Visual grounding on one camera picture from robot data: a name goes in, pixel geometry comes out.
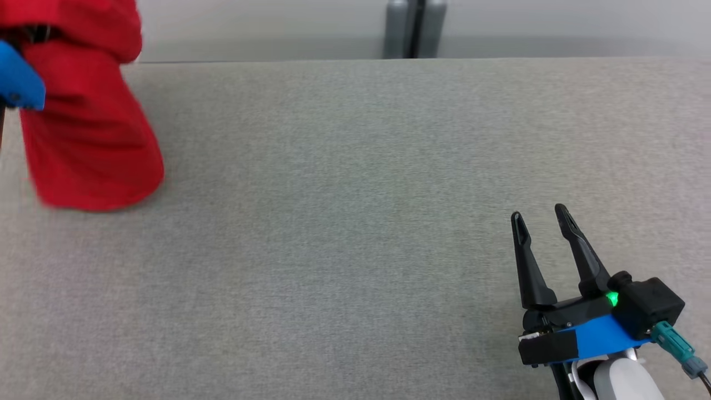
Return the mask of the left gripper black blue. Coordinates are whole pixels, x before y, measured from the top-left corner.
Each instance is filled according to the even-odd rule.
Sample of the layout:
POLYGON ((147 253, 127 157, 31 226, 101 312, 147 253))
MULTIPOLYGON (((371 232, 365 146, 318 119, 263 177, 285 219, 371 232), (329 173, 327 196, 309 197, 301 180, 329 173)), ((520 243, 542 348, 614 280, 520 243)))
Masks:
POLYGON ((43 79, 7 41, 1 42, 1 104, 42 111, 46 87, 43 79))

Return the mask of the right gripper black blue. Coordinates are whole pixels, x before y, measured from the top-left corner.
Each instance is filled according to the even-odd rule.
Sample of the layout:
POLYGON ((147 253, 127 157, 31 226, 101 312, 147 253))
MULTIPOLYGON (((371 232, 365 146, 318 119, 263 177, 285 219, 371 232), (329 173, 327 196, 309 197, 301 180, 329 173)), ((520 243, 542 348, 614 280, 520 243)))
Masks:
POLYGON ((614 302, 605 296, 610 279, 607 269, 566 205, 557 203, 554 212, 574 256, 580 294, 584 298, 601 297, 569 299, 556 304, 557 296, 548 288, 533 255, 523 216, 514 212, 511 226, 519 293, 522 307, 527 310, 518 344, 523 364, 574 362, 624 352, 650 342, 648 336, 633 339, 614 318, 614 302))

